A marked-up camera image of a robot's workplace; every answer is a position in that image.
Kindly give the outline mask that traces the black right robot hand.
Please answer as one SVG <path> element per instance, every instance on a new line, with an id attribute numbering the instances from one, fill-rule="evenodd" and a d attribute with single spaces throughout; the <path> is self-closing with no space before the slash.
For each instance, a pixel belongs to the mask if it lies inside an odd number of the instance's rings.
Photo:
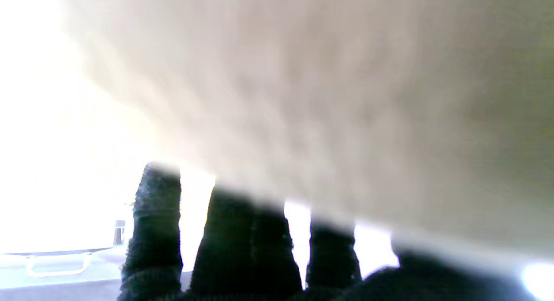
<path id="1" fill-rule="evenodd" d="M 119 301 L 534 301 L 516 279 L 459 271 L 393 246 L 398 267 L 362 278 L 354 229 L 310 222 L 307 288 L 293 258 L 284 207 L 255 206 L 212 189 L 190 284 L 182 289 L 180 172 L 145 165 Z"/>

